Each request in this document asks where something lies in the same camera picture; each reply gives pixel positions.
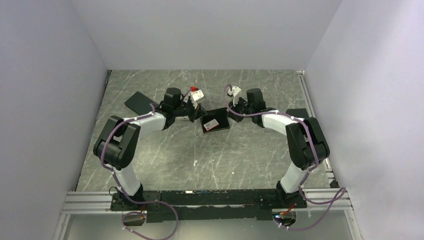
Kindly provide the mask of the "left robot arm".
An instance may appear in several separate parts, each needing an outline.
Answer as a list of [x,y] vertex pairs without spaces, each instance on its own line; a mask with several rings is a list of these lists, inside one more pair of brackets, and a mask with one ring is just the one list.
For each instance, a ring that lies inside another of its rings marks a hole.
[[113,115],[107,120],[94,144],[93,154],[101,166],[111,172],[129,209],[139,209],[145,200],[143,185],[132,165],[139,138],[166,130],[177,117],[187,117],[194,122],[205,116],[207,111],[201,104],[204,97],[203,91],[195,86],[186,93],[170,87],[160,103],[149,104],[145,114],[130,118]]

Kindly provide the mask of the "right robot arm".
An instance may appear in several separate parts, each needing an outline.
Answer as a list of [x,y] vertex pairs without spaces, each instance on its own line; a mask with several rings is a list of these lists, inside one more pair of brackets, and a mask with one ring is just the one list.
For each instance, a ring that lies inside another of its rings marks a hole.
[[287,208],[295,201],[294,193],[302,188],[311,172],[329,157],[327,140],[315,117],[296,117],[288,111],[267,107],[259,88],[249,89],[246,99],[241,93],[237,86],[225,86],[223,97],[231,99],[225,103],[229,117],[237,122],[250,118],[259,127],[286,137],[291,163],[277,184],[281,190],[275,194],[275,200],[280,207]]

